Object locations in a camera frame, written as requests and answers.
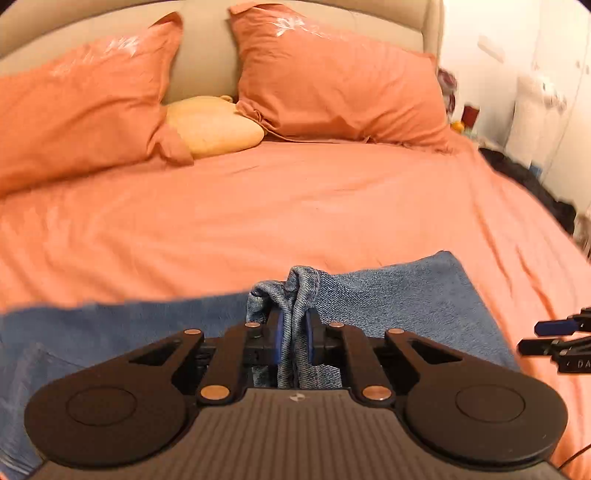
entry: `beige headboard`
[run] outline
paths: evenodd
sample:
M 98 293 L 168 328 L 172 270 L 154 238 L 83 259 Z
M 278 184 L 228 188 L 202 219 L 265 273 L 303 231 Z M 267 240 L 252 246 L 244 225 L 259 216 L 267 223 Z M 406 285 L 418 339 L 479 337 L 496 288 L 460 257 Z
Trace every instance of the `beige headboard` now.
M 16 0 L 0 16 L 0 76 L 39 66 L 71 48 L 124 35 L 178 11 L 184 20 L 165 101 L 235 95 L 239 76 L 227 8 L 241 0 Z M 443 0 L 281 1 L 316 20 L 439 57 Z

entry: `white wall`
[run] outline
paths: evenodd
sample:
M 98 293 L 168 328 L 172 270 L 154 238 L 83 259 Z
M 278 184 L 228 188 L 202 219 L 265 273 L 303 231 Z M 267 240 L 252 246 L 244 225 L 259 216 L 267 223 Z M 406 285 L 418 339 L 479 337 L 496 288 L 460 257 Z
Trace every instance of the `white wall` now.
M 440 65 L 457 78 L 454 120 L 465 102 L 480 107 L 476 131 L 505 144 L 513 118 L 517 75 L 530 71 L 540 25 L 540 0 L 444 0 Z M 505 52 L 501 64 L 478 47 L 480 35 Z

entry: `yellow pillow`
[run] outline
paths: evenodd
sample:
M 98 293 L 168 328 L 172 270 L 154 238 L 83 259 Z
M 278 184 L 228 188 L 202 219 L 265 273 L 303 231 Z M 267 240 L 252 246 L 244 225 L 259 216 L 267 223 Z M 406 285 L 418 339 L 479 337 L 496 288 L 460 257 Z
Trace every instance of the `yellow pillow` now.
M 251 148 L 265 135 L 260 125 L 236 111 L 228 96 L 198 96 L 171 103 L 166 123 L 177 130 L 193 158 Z

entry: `logo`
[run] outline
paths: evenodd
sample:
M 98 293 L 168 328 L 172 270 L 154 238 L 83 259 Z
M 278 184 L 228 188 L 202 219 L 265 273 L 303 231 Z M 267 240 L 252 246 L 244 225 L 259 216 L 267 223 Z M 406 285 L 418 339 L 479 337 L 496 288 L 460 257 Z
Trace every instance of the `logo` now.
M 294 401 L 296 403 L 298 403 L 299 401 L 303 401 L 305 399 L 306 399 L 306 396 L 303 393 L 300 393 L 300 392 L 298 392 L 295 395 L 292 395 L 290 397 L 290 400 L 292 400 L 292 401 Z

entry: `cable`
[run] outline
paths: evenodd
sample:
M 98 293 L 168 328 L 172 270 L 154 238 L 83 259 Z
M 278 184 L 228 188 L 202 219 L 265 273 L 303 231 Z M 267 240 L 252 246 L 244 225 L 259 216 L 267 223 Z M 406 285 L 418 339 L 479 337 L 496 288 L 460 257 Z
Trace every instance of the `cable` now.
M 562 470 L 565 466 L 567 466 L 570 462 L 575 460 L 578 456 L 584 454 L 587 450 L 591 448 L 591 443 L 589 443 L 586 447 L 581 448 L 577 453 L 575 453 L 571 458 L 565 461 L 562 465 L 558 467 L 559 470 Z

